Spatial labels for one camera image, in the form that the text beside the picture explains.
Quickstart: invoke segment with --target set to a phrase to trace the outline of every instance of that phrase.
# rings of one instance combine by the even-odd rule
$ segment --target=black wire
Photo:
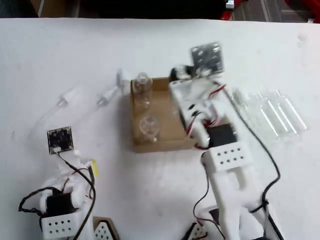
[[[213,83],[215,84],[219,84],[220,83],[218,81],[213,81]],[[222,89],[222,91],[224,92],[224,94],[226,95],[226,97],[228,98],[229,102],[231,103],[235,113],[238,115],[238,117],[241,119],[241,121],[243,122],[243,124],[245,125],[245,127],[251,132],[251,134],[255,137],[255,139],[260,143],[261,147],[264,149],[264,151],[268,154],[269,158],[271,159],[273,166],[276,170],[276,174],[277,177],[270,182],[264,189],[264,191],[262,192],[262,196],[261,196],[261,205],[258,206],[256,209],[250,211],[250,213],[255,213],[256,211],[258,211],[259,209],[263,208],[264,211],[266,211],[266,206],[269,204],[268,201],[266,200],[266,196],[267,193],[269,191],[269,189],[280,180],[281,178],[281,174],[280,174],[280,170],[279,167],[276,163],[276,161],[274,160],[274,158],[272,157],[271,153],[269,152],[269,150],[267,149],[267,147],[265,146],[265,144],[261,141],[261,139],[256,135],[256,133],[251,129],[251,127],[247,124],[247,122],[244,120],[244,118],[241,116],[241,113],[239,112],[236,104],[234,103],[234,101],[232,100],[231,96],[228,94],[227,90],[225,88]]]
[[[211,222],[215,225],[215,227],[218,229],[219,233],[221,234],[221,236],[223,237],[223,239],[226,239],[224,234],[222,233],[222,231],[220,230],[218,224],[214,221],[214,220],[211,220],[211,219],[206,219],[206,218],[201,218],[201,217],[198,217],[196,215],[196,207],[197,205],[208,195],[208,192],[209,192],[209,176],[208,176],[208,172],[207,172],[207,169],[206,169],[206,166],[204,166],[204,170],[205,170],[205,176],[206,176],[206,192],[205,194],[195,203],[195,205],[193,206],[193,216],[199,220],[199,221],[208,221],[208,222]]]
[[[53,195],[56,195],[56,194],[61,194],[61,191],[53,186],[47,186],[47,187],[44,187],[44,188],[40,188],[36,191],[33,191],[31,192],[28,196],[24,197],[20,204],[19,204],[19,208],[18,208],[18,211],[19,212],[24,212],[24,213],[31,213],[31,214],[37,214],[39,217],[43,217],[45,216],[45,214],[43,214],[40,210],[36,209],[35,207],[33,207],[32,209],[26,209],[26,208],[23,208],[23,205],[25,204],[26,200],[28,200],[29,198],[31,198],[32,196],[34,195],[37,195],[38,193],[40,192],[43,192],[45,190],[52,190],[52,194]]]
[[[71,169],[73,169],[73,170],[76,171],[78,174],[80,174],[80,175],[88,182],[88,184],[90,185],[90,187],[91,187],[91,189],[92,189],[92,192],[93,192],[92,203],[91,203],[91,206],[90,206],[90,208],[89,208],[89,211],[88,211],[88,213],[86,214],[86,216],[85,216],[85,218],[84,218],[84,220],[83,220],[83,222],[82,222],[82,224],[81,224],[78,232],[75,234],[75,236],[74,236],[74,238],[73,238],[73,240],[77,240],[78,237],[80,236],[83,228],[85,227],[85,225],[86,225],[86,223],[87,223],[87,221],[88,221],[88,218],[90,217],[90,214],[91,214],[91,212],[92,212],[92,210],[93,210],[93,208],[94,208],[94,206],[95,206],[95,202],[96,202],[96,188],[95,188],[93,182],[90,181],[90,180],[87,178],[86,175],[84,175],[84,174],[83,174],[80,170],[78,170],[75,166],[73,166],[72,164],[70,164],[69,162],[67,162],[66,160],[64,160],[64,159],[60,156],[60,152],[57,152],[57,156],[58,156],[61,160],[63,160],[64,163],[67,164]]]

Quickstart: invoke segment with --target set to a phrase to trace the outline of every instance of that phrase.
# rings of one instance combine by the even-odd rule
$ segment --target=dark floor
[[[305,23],[313,14],[302,0],[291,0],[290,7],[285,0],[249,0],[241,3],[232,14],[235,21],[260,21]]]

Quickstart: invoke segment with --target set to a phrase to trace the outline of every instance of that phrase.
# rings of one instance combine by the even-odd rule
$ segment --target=electrical cable
[[[96,189],[95,189],[95,186],[93,184],[92,181],[90,181],[86,175],[84,175],[80,170],[78,170],[75,166],[73,166],[72,164],[70,164],[69,162],[67,162],[65,159],[63,159],[61,156],[60,156],[60,152],[57,152],[56,153],[57,156],[62,160],[64,161],[65,164],[67,164],[71,169],[73,169],[75,172],[77,172],[78,174],[80,174],[87,182],[88,184],[90,185],[91,189],[92,189],[92,192],[93,192],[93,197],[92,197],[92,203],[91,203],[91,206],[88,210],[88,213],[86,214],[80,228],[78,229],[78,232],[75,234],[73,240],[77,240],[83,230],[83,228],[85,227],[89,217],[90,217],[90,214],[95,206],[95,202],[96,202]]]
[[[267,205],[269,204],[269,202],[266,199],[267,193],[269,191],[269,189],[275,184],[277,183],[280,178],[281,178],[281,174],[280,174],[280,170],[279,167],[276,163],[276,161],[274,160],[273,156],[271,155],[271,153],[269,152],[269,150],[267,149],[266,145],[262,142],[262,140],[257,136],[257,134],[251,129],[251,127],[248,125],[248,123],[244,120],[244,118],[241,116],[241,113],[239,112],[236,104],[234,103],[234,101],[232,100],[231,96],[229,95],[229,93],[226,91],[226,89],[223,89],[223,92],[225,94],[225,96],[227,97],[227,99],[229,100],[230,104],[232,105],[235,113],[237,114],[237,116],[240,118],[240,120],[242,121],[242,123],[245,125],[245,127],[249,130],[249,132],[255,137],[255,139],[259,142],[260,146],[264,149],[264,151],[267,153],[267,155],[269,156],[269,158],[271,159],[271,162],[276,170],[276,174],[277,177],[271,181],[263,190],[262,195],[261,195],[261,205],[258,206],[256,209],[251,210],[250,213],[255,213],[258,210],[260,210],[261,208],[264,209],[264,212],[268,215],[266,218],[269,218],[269,214],[267,213]]]
[[[59,189],[57,189],[57,188],[55,188],[53,186],[47,186],[47,187],[44,187],[44,188],[40,188],[40,189],[38,189],[36,191],[31,192],[28,196],[24,197],[21,200],[21,202],[19,204],[18,211],[19,212],[24,212],[24,213],[37,214],[40,218],[44,217],[45,214],[43,214],[40,210],[36,209],[35,207],[33,207],[32,209],[26,209],[26,208],[23,208],[23,205],[25,204],[26,200],[28,200],[32,196],[37,195],[38,193],[43,192],[45,190],[52,190],[52,195],[56,195],[56,194],[61,194],[62,193]]]
[[[198,217],[196,215],[196,207],[197,205],[208,195],[208,192],[209,192],[209,176],[208,176],[208,172],[207,172],[207,169],[206,169],[206,166],[204,166],[204,170],[205,170],[205,176],[206,176],[206,192],[205,194],[194,204],[193,206],[193,216],[198,220],[198,221],[207,221],[207,222],[211,222],[215,225],[215,227],[218,229],[219,233],[221,234],[221,236],[223,237],[223,239],[226,239],[224,234],[222,233],[222,231],[220,230],[218,224],[214,221],[214,220],[211,220],[211,219],[208,219],[208,218],[201,218],[201,217]]]
[[[89,169],[88,169],[88,168],[85,168],[85,167],[79,168],[78,170],[79,170],[79,171],[80,171],[80,170],[88,170],[88,171],[89,171]],[[67,184],[67,182],[69,182],[69,180],[70,180],[70,178],[68,177],[68,178],[64,181],[63,186],[62,186],[62,190],[61,190],[62,193],[65,192],[66,184]]]
[[[187,136],[190,135],[191,130],[192,130],[192,127],[193,127],[193,124],[194,124],[194,121],[196,120],[197,116],[199,116],[200,114],[202,114],[201,111],[197,112],[197,113],[194,115],[194,117],[193,117],[193,119],[192,119],[189,127],[188,127],[187,130],[186,130],[186,135],[187,135]]]
[[[209,94],[209,98],[213,95],[216,94],[217,92],[220,92],[222,89],[224,89],[226,86],[226,84],[220,84],[215,90],[213,90],[212,92],[210,92]]]

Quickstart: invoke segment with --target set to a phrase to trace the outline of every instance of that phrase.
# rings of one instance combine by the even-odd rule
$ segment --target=mounting holes
[[[188,109],[191,110],[191,109],[193,109],[194,107],[195,107],[195,104],[191,104]]]

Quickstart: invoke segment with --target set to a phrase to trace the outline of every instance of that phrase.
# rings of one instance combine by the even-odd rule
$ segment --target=small glass jar
[[[151,105],[153,81],[145,72],[140,72],[133,80],[134,104],[137,109],[147,109]]]

